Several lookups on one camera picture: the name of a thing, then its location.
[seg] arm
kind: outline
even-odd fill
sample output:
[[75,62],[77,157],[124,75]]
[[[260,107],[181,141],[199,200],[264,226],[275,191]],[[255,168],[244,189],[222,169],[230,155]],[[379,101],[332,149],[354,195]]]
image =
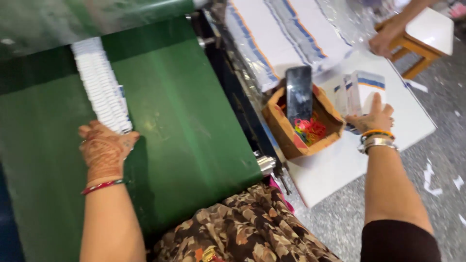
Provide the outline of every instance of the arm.
[[[123,161],[139,138],[137,132],[118,136],[98,121],[81,126],[86,140],[80,150],[89,171],[86,187],[123,178]],[[124,184],[86,195],[80,261],[145,261],[144,241]]]
[[406,25],[413,20],[426,7],[435,4],[439,0],[411,0],[403,11],[393,18],[374,38],[369,40],[370,49],[376,55],[391,57],[389,45],[391,41],[404,31]]
[[[388,104],[382,110],[380,95],[376,94],[370,114],[363,117],[348,116],[347,121],[361,132],[373,129],[390,131],[392,113],[393,108]],[[387,146],[374,146],[368,154],[364,224],[377,220],[398,220],[433,234],[427,212],[406,176],[399,153]]]

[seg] colorful rubber bands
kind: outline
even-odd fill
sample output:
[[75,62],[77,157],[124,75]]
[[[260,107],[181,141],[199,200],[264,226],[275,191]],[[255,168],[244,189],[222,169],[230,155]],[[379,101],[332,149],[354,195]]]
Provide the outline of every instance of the colorful rubber bands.
[[311,119],[295,119],[295,131],[307,146],[318,142],[325,137],[325,125],[318,121],[319,115],[312,112]]

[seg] black sleeve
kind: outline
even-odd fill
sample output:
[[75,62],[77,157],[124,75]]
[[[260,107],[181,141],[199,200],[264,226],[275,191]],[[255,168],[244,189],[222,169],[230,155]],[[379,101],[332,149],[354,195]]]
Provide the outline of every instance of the black sleeve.
[[363,228],[362,262],[439,262],[435,238],[408,222],[377,220]]

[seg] orange stripe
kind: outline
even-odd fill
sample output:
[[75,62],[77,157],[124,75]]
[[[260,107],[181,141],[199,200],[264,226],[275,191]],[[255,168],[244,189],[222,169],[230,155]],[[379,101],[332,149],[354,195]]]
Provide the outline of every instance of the orange stripe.
[[366,84],[366,83],[357,83],[357,84],[367,85],[367,86],[370,86],[370,87],[375,87],[375,88],[378,88],[378,89],[380,89],[380,90],[383,90],[383,91],[385,91],[385,89],[384,89],[384,88],[381,88],[380,86],[371,85],[371,84]]
[[230,1],[230,4],[233,6],[234,10],[236,11],[236,14],[238,14],[238,16],[240,17],[241,21],[243,22],[243,25],[244,27],[246,27],[246,30],[249,32],[249,35],[251,36],[252,40],[253,40],[253,43],[254,45],[256,46],[257,48],[257,51],[259,51],[259,53],[262,55],[262,57],[265,59],[265,61],[267,62],[267,65],[270,67],[270,69],[272,70],[272,74],[278,79],[280,80],[280,78],[277,76],[277,74],[275,73],[275,70],[274,68],[272,67],[272,65],[270,64],[270,62],[268,61],[267,57],[264,55],[264,53],[262,53],[262,51],[260,50],[259,46],[257,45],[256,43],[256,40],[254,39],[254,36],[253,34],[251,33],[251,30],[249,30],[249,28],[247,27],[246,23],[244,22],[244,19],[243,17],[241,16],[241,14],[238,12],[238,9],[236,8],[236,6],[233,4],[233,1]]
[[302,28],[306,31],[306,33],[308,33],[312,39],[314,40],[314,43],[315,43],[315,46],[317,46],[317,48],[319,48],[319,50],[321,51],[322,55],[324,56],[327,56],[322,48],[319,47],[319,45],[317,44],[317,41],[315,40],[315,38],[312,36],[312,34],[304,27],[304,25],[301,24],[301,21],[299,21],[299,17],[298,17],[298,12],[296,12],[296,10],[293,8],[293,6],[291,5],[291,3],[289,2],[289,0],[286,0],[288,2],[288,5],[291,7],[291,9],[293,10],[293,12],[296,14],[296,20],[298,20],[298,23],[302,26]]

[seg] silver bangle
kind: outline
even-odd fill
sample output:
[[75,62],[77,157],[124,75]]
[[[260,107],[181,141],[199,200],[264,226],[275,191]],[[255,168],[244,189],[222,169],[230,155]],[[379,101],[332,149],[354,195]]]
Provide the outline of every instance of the silver bangle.
[[360,153],[362,153],[362,154],[367,155],[367,151],[369,150],[369,148],[371,148],[373,146],[379,146],[379,145],[383,145],[383,146],[393,148],[398,152],[398,147],[391,140],[386,139],[386,138],[372,138],[369,141],[366,140],[364,142],[364,145],[361,145],[358,148],[358,151]]

